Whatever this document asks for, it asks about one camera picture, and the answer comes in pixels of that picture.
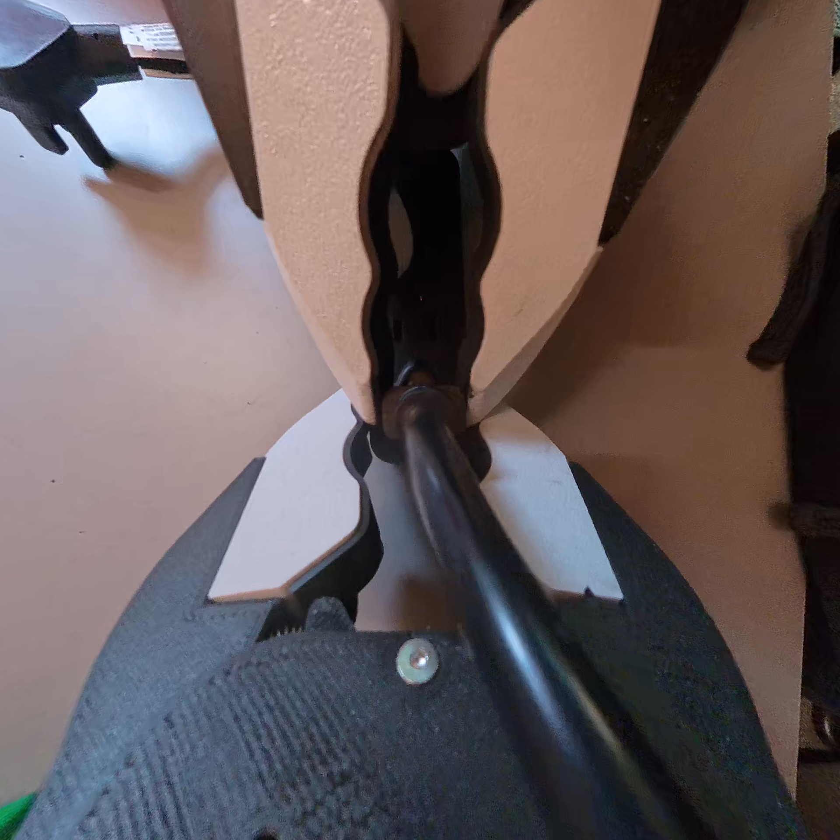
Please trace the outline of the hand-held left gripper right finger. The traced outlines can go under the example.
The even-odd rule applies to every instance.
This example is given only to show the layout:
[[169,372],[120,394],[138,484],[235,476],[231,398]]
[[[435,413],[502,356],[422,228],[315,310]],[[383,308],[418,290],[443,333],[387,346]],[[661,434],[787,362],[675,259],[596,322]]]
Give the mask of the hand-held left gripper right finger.
[[623,593],[563,452],[526,417],[499,406],[479,424],[490,452],[480,481],[491,509],[542,588],[556,599]]

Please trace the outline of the black power strip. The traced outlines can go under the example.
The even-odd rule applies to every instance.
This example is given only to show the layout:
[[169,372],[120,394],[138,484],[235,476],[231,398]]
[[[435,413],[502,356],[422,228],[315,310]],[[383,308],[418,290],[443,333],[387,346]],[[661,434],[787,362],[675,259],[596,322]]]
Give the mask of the black power strip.
[[374,396],[414,373],[453,389],[466,414],[480,326],[475,253],[484,207],[472,148],[384,155],[366,210],[378,263],[368,321]]

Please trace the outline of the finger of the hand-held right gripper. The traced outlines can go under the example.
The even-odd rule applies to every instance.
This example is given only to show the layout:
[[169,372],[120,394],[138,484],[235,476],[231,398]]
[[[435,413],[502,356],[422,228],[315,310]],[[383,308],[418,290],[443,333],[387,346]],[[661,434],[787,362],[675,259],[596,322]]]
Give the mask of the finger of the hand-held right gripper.
[[659,1],[534,2],[491,52],[486,137],[500,229],[480,282],[471,424],[522,378],[600,255],[658,11]]
[[366,205],[398,92],[397,5],[236,8],[266,234],[321,356],[373,424],[364,324],[376,265]]

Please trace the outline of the green plastic bin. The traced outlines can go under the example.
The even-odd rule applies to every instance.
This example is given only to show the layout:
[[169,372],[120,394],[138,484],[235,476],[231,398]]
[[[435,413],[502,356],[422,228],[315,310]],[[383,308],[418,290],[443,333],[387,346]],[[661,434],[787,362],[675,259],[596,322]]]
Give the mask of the green plastic bin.
[[36,795],[35,792],[31,792],[1,806],[1,839],[14,839],[34,803]]

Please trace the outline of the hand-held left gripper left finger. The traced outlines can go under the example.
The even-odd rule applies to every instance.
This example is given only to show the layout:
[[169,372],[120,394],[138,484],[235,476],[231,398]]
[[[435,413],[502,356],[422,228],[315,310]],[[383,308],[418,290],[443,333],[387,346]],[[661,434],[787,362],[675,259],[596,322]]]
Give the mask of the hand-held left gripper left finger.
[[382,562],[367,426],[339,390],[264,458],[208,599],[353,599]]

